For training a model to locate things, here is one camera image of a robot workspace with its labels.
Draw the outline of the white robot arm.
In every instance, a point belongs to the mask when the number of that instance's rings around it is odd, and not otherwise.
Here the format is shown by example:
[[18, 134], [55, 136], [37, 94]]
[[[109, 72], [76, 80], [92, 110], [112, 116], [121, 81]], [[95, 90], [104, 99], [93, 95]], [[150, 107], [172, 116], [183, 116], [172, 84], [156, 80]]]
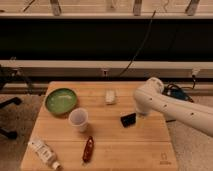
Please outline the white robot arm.
[[147, 116], [155, 110], [213, 137], [212, 107], [163, 95], [163, 90], [163, 82], [156, 77], [137, 87], [133, 93], [136, 112]]

